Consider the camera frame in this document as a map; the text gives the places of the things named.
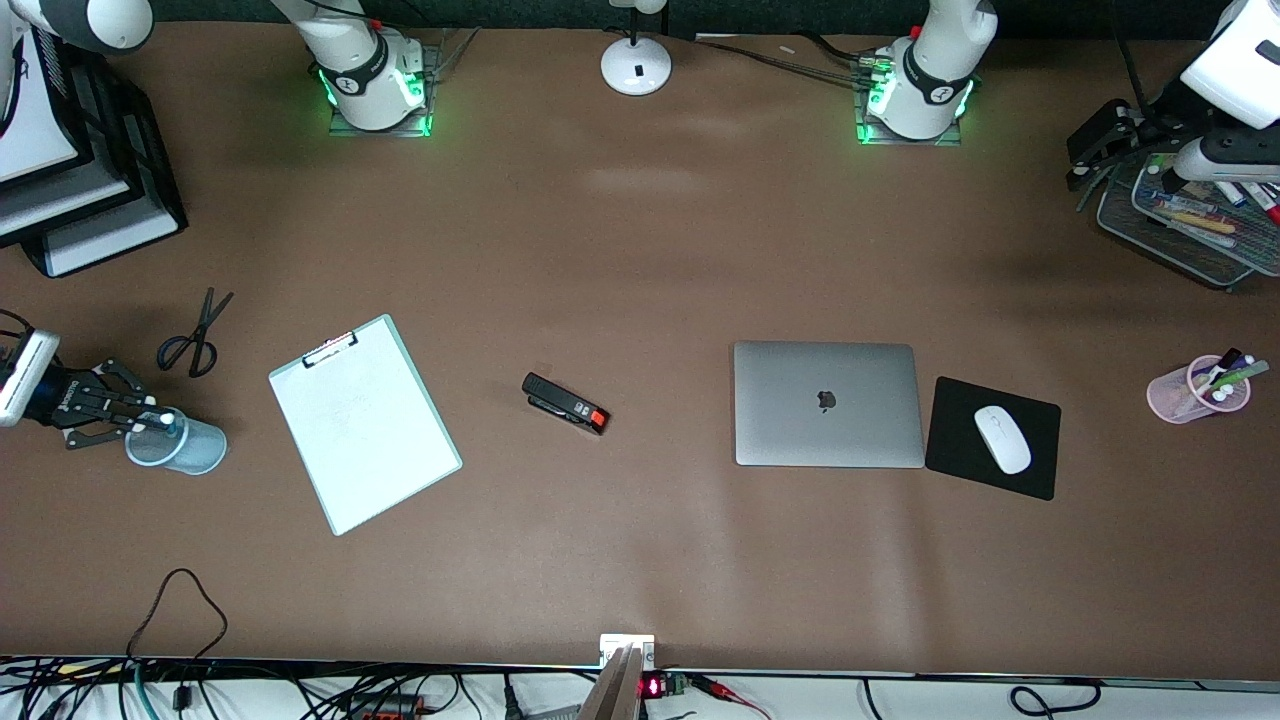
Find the black mouse pad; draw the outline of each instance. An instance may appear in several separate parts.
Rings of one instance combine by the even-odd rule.
[[[973,415],[988,405],[1007,410],[1027,438],[1032,464],[1021,473],[1006,475],[996,465],[987,443],[978,433]],[[924,466],[936,473],[1041,500],[1053,500],[1057,433],[1061,424],[1062,409],[1051,402],[938,378],[933,388],[933,418],[929,420],[929,447],[924,454]]]

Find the laptop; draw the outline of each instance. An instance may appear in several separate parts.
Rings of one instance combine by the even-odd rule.
[[[908,345],[733,345],[739,465],[923,468]]]

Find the plastic cup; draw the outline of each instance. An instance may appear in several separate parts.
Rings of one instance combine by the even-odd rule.
[[[143,468],[168,468],[188,475],[204,475],[227,455],[223,430],[192,420],[177,407],[166,407],[174,420],[165,430],[146,428],[124,436],[124,452]],[[143,413],[146,419],[159,419],[160,413]]]
[[[1147,405],[1151,411],[1166,423],[1181,425],[1219,413],[1235,413],[1248,405],[1253,392],[1248,379],[1236,383],[1235,392],[1222,402],[1215,402],[1208,393],[1204,397],[1196,395],[1197,386],[1193,383],[1203,384],[1207,377],[1193,380],[1192,375],[1212,368],[1221,359],[1221,355],[1201,355],[1190,365],[1151,380],[1147,386]]]

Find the table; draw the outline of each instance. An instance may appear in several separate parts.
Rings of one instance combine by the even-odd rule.
[[[584,664],[645,632],[685,666],[1280,676],[1280,392],[1188,427],[1143,400],[1203,352],[1280,357],[1280,286],[1202,288],[1073,213],[1064,138],[1128,95],[1111,46],[997,42],[951,150],[859,146],[846,91],[678,41],[671,83],[623,97],[611,40],[483,32],[416,141],[328,138],[285,26],[163,24],[120,60],[191,229],[61,281],[9,250],[4,305],[230,452],[187,478],[0,432],[0,651],[122,652],[186,565],[223,656]],[[1157,87],[1189,47],[1137,50]],[[206,286],[236,292],[218,369],[157,372]],[[335,538],[266,375],[380,313],[465,466]],[[943,374],[1057,402],[1057,497],[736,466],[745,338],[911,343],[925,421]],[[529,407],[529,370],[609,432]],[[179,584],[140,652],[216,628]]]

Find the white lamp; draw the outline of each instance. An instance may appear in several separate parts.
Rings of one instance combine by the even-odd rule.
[[[623,95],[649,95],[671,79],[671,54],[655,40],[637,37],[640,14],[660,13],[667,0],[609,0],[614,8],[631,9],[631,32],[604,50],[600,74]]]

